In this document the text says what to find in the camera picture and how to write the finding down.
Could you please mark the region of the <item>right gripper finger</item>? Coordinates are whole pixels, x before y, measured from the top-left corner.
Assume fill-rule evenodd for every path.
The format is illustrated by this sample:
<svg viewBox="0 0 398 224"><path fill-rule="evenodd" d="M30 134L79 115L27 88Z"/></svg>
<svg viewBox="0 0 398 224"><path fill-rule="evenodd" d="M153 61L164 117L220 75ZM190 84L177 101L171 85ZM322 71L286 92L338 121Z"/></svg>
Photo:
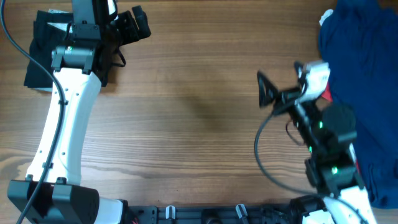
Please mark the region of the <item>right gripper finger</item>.
<svg viewBox="0 0 398 224"><path fill-rule="evenodd" d="M263 108L274 102L279 91L262 71L257 72L257 83L259 87L259 107Z"/></svg>
<svg viewBox="0 0 398 224"><path fill-rule="evenodd" d="M303 63L299 62L299 61L295 61L294 69L295 69L298 79L301 79L303 77Z"/></svg>

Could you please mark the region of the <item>black shorts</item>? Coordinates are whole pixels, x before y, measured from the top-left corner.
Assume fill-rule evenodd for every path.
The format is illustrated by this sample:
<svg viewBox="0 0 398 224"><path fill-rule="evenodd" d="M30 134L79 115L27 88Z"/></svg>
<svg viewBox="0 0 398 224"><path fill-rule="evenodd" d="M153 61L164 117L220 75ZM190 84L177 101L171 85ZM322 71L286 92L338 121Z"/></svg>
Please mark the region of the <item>black shorts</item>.
<svg viewBox="0 0 398 224"><path fill-rule="evenodd" d="M51 67L52 50L62 43L65 31L51 26L49 22L67 24L72 20L72 13L37 11L37 17L34 21L34 38L30 44L29 54L50 73L53 73ZM24 86L28 88L51 88L52 81L41 68L30 61L27 66Z"/></svg>

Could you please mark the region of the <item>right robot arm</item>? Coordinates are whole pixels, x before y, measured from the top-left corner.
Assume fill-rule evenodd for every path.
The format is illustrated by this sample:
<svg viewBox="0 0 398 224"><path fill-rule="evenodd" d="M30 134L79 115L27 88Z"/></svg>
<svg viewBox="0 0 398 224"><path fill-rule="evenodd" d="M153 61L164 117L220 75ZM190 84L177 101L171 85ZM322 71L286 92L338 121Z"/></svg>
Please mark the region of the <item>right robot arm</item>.
<svg viewBox="0 0 398 224"><path fill-rule="evenodd" d="M357 138L356 118L346 105L330 104L320 109L316 101L326 90L329 64L319 60L294 63L297 86L279 90L258 71L259 106L272 105L254 140L254 154L262 173L274 184L300 194L277 211L287 223L375 223L368 191L356 165L353 142ZM266 124L288 113L308 147L305 173L315 193L296 189L270 175L259 158L259 138Z"/></svg>

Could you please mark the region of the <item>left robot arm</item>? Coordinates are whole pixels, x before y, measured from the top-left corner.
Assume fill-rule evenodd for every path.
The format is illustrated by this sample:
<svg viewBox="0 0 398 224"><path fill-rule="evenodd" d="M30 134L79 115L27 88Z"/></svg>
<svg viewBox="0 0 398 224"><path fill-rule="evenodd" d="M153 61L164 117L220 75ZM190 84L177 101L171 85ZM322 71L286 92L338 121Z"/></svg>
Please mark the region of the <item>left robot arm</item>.
<svg viewBox="0 0 398 224"><path fill-rule="evenodd" d="M52 98L39 148L24 180L7 196L31 223L137 223L127 201L81 186L81 153L91 109L108 82L120 47L150 37L140 6L118 12L115 1L73 1L72 20L52 51L46 74Z"/></svg>

